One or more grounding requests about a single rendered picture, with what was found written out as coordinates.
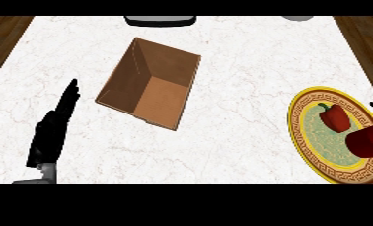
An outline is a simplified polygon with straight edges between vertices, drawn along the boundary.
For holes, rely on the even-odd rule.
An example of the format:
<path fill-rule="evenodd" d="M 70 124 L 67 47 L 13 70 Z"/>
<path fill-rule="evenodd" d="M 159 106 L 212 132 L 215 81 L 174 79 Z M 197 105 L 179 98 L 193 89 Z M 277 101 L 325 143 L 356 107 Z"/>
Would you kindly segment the yellow patterned plate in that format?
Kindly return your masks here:
<path fill-rule="evenodd" d="M 340 105 L 350 127 L 336 133 L 322 124 L 324 107 Z M 373 184 L 373 158 L 359 158 L 347 150 L 346 135 L 373 125 L 373 113 L 342 91 L 315 86 L 294 95 L 287 124 L 297 152 L 311 169 L 331 183 Z"/>

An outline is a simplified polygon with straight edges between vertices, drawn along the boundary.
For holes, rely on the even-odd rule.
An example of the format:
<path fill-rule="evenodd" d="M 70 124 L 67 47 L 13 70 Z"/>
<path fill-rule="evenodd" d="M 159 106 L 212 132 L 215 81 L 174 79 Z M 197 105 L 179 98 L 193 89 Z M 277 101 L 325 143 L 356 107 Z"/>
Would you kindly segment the red bell pepper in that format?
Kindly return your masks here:
<path fill-rule="evenodd" d="M 346 131 L 350 123 L 342 106 L 337 104 L 327 106 L 324 103 L 318 103 L 317 105 L 322 107 L 322 112 L 318 114 L 318 117 L 325 127 L 336 133 Z"/>

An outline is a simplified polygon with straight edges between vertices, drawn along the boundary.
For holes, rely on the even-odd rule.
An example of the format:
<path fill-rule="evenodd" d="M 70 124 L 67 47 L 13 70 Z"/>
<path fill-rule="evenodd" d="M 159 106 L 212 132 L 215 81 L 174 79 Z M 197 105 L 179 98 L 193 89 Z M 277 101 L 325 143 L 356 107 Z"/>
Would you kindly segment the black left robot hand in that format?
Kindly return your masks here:
<path fill-rule="evenodd" d="M 66 126 L 79 98 L 76 80 L 72 79 L 63 92 L 56 108 L 47 112 L 35 126 L 35 135 L 29 147 L 26 166 L 56 163 L 61 154 Z"/>

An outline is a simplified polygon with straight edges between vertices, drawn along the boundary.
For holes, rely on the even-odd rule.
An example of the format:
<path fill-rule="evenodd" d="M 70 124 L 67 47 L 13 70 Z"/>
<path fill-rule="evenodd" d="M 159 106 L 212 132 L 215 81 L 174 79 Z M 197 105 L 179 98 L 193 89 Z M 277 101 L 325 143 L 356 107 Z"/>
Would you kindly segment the black and grey appliance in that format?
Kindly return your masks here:
<path fill-rule="evenodd" d="M 182 27 L 190 26 L 196 16 L 125 16 L 125 22 L 138 27 Z"/>

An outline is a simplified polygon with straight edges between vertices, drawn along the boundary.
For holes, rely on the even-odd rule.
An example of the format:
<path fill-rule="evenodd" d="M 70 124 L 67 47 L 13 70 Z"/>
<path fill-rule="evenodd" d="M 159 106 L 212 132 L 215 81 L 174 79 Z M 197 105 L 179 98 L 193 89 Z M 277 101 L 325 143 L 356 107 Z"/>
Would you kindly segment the pale grey round object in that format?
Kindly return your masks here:
<path fill-rule="evenodd" d="M 303 22 L 312 18 L 312 16 L 283 16 L 283 17 L 294 22 Z"/>

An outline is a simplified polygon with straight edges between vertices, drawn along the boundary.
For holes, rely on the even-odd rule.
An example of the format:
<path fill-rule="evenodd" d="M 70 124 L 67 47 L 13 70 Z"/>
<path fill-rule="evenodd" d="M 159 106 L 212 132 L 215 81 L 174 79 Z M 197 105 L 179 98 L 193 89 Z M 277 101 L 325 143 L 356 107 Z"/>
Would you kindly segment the brown cardboard box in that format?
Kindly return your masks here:
<path fill-rule="evenodd" d="M 134 38 L 94 101 L 175 130 L 199 62 L 199 55 Z"/>

